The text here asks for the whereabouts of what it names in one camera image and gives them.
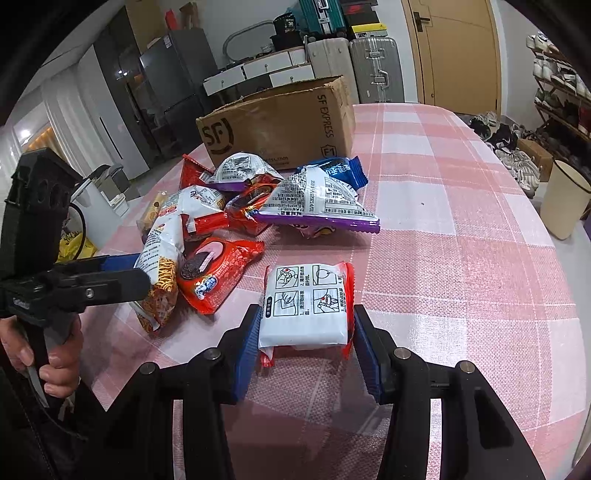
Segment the wafer snack package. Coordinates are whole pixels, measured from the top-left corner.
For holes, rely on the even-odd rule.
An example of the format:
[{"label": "wafer snack package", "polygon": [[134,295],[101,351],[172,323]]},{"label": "wafer snack package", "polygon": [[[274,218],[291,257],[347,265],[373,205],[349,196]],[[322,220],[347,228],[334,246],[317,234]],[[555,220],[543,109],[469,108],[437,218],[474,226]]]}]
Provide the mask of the wafer snack package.
[{"label": "wafer snack package", "polygon": [[355,199],[353,189],[320,167],[287,177],[253,216],[267,223],[379,232],[379,219]]},{"label": "wafer snack package", "polygon": [[353,338],[353,265],[302,264],[267,267],[259,330],[261,364],[270,367],[276,346],[316,349]]},{"label": "wafer snack package", "polygon": [[283,177],[258,155],[234,153],[222,162],[208,186],[224,192],[243,192],[257,183],[279,183]]}]

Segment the trash can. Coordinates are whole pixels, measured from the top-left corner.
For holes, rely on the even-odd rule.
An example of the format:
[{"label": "trash can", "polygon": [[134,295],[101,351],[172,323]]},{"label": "trash can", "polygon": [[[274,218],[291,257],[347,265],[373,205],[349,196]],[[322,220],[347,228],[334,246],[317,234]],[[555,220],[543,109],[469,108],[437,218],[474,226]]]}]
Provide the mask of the trash can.
[{"label": "trash can", "polygon": [[591,184],[575,168],[554,160],[540,217],[546,228],[559,240],[573,233],[574,226],[591,199]]}]

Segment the drawer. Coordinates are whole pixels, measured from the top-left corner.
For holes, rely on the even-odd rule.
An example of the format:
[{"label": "drawer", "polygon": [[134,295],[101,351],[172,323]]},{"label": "drawer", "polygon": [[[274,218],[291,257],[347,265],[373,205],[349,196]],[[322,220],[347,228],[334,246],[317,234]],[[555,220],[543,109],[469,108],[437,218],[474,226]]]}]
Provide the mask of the drawer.
[{"label": "drawer", "polygon": [[281,70],[280,72],[271,73],[269,77],[271,78],[273,87],[279,87],[280,85],[299,82],[301,80],[313,80],[314,70],[312,70],[311,64],[306,63],[298,67],[292,67],[290,69]]},{"label": "drawer", "polygon": [[240,82],[244,82],[244,72],[242,67],[234,67],[226,70],[225,72],[218,73],[213,77],[209,77],[203,82],[203,88],[208,95],[220,92],[224,88],[237,85]]},{"label": "drawer", "polygon": [[292,65],[302,65],[306,63],[306,51],[304,47],[290,50],[290,58]]},{"label": "drawer", "polygon": [[247,79],[276,72],[277,70],[287,69],[289,67],[291,67],[291,57],[287,51],[267,55],[266,57],[242,65]]}]

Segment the finger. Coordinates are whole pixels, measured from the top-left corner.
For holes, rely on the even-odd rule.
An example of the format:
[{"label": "finger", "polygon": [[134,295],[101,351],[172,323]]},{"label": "finger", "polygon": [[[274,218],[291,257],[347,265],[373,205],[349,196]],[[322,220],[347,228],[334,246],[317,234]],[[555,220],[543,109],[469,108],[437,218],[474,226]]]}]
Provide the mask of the finger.
[{"label": "finger", "polygon": [[78,387],[78,381],[70,385],[53,385],[46,383],[43,387],[45,393],[57,398],[67,398],[74,393],[74,390]]},{"label": "finger", "polygon": [[78,381],[78,365],[68,368],[54,368],[43,365],[39,369],[39,377],[53,385],[70,385]]},{"label": "finger", "polygon": [[80,358],[80,351],[82,351],[83,341],[80,317],[76,317],[72,324],[72,332],[66,343],[56,346],[49,352],[49,364],[52,367],[64,368],[77,363]]},{"label": "finger", "polygon": [[8,347],[8,352],[18,357],[26,366],[33,364],[33,350],[16,328],[17,318],[10,317],[0,320],[0,339]]}]

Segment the wooden door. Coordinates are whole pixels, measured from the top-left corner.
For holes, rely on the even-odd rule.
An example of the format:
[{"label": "wooden door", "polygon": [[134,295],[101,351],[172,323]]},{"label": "wooden door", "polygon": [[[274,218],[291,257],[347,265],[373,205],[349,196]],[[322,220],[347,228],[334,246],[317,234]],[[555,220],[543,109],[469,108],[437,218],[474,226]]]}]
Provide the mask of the wooden door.
[{"label": "wooden door", "polygon": [[500,113],[501,61],[489,0],[402,0],[419,100],[457,113]]}]

